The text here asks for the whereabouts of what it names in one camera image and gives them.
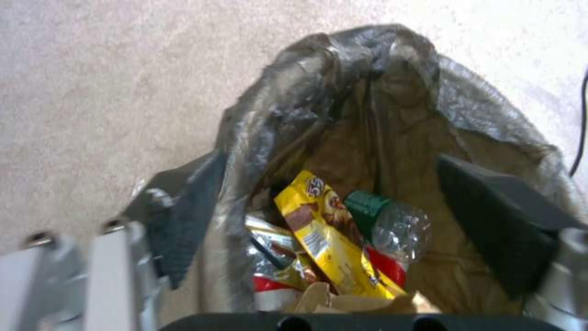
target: cardboard piece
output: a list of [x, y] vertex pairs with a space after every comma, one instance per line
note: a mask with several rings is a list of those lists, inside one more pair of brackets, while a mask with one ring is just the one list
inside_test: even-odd
[[353, 295], [335, 295], [327, 283], [310, 285], [285, 313], [370, 313], [370, 314], [437, 314], [439, 308], [419, 292], [393, 300]]

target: black cable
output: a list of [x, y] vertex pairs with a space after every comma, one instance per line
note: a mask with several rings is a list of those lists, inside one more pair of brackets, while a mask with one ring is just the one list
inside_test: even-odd
[[584, 80], [582, 81], [582, 128], [580, 129], [580, 145], [578, 145], [578, 152], [576, 153], [576, 159], [570, 170], [570, 177], [573, 177], [580, 165], [582, 155], [584, 154], [584, 141], [586, 140], [586, 87], [588, 85], [588, 70], [584, 74]]

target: trash bin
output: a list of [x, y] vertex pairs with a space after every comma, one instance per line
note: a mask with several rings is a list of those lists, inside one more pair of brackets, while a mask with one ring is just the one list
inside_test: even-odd
[[215, 148], [205, 161], [219, 164], [216, 172], [184, 171], [186, 188], [166, 192], [183, 207], [149, 216], [165, 219], [155, 230], [152, 223], [150, 238], [176, 285], [192, 261], [191, 236], [206, 232], [195, 260], [199, 312], [254, 311], [247, 207], [302, 169], [340, 196], [373, 191], [430, 216], [432, 242], [407, 288], [444, 313], [518, 314], [520, 302], [507, 298], [453, 219], [437, 181], [439, 153], [519, 176], [573, 217], [587, 215], [560, 151], [490, 84], [400, 25], [287, 47], [225, 111]]

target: beige carpet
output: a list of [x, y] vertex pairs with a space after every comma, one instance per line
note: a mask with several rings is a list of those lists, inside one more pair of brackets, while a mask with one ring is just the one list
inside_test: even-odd
[[[479, 72], [571, 164], [588, 2], [0, 2], [0, 254], [30, 232], [99, 224], [158, 170], [210, 150], [222, 111], [278, 51], [315, 32], [398, 22]], [[588, 160], [577, 182], [588, 183]], [[163, 320], [191, 312], [190, 287]]]

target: snack bag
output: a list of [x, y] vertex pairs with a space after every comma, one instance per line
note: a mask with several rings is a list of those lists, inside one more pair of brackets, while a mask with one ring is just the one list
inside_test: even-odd
[[348, 234], [350, 240], [333, 227], [349, 230], [353, 220], [336, 193], [321, 179], [303, 170], [274, 201], [300, 245], [339, 294], [385, 299], [405, 294], [385, 274], [364, 268], [366, 256], [352, 242], [356, 241], [353, 233]]

